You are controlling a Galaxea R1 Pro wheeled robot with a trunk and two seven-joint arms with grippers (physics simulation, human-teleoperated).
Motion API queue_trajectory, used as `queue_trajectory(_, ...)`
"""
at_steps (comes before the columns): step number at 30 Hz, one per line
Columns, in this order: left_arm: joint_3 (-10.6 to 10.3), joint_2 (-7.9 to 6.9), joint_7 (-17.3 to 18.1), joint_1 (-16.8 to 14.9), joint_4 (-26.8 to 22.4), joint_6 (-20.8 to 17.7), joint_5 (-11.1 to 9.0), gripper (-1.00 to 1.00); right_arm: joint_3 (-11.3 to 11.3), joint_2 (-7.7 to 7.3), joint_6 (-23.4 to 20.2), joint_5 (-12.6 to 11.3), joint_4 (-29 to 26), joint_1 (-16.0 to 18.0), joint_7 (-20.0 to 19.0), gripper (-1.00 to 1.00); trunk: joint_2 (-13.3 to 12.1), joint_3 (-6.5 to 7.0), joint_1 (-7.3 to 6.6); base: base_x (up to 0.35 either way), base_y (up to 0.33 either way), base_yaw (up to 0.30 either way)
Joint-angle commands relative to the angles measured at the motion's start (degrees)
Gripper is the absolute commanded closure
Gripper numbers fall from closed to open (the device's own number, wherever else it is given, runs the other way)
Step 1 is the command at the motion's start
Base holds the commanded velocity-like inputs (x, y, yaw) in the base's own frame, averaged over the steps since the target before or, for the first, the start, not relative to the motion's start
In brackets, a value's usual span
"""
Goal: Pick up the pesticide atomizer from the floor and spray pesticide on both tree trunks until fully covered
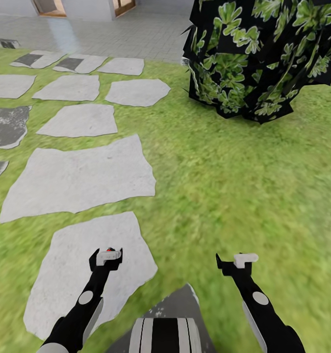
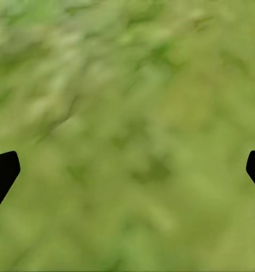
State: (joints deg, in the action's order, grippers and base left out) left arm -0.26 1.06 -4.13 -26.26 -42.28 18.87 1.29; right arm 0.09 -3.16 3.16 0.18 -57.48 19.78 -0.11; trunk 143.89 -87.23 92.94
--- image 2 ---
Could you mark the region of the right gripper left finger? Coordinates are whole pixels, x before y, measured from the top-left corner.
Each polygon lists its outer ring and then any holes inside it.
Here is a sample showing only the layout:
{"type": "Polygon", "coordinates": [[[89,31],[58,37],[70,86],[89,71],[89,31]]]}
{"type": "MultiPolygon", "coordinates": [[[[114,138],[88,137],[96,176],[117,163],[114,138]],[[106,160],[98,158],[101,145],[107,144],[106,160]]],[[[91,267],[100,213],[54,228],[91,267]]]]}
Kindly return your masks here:
{"type": "Polygon", "coordinates": [[[0,203],[20,173],[19,158],[15,151],[0,154],[0,203]]]}

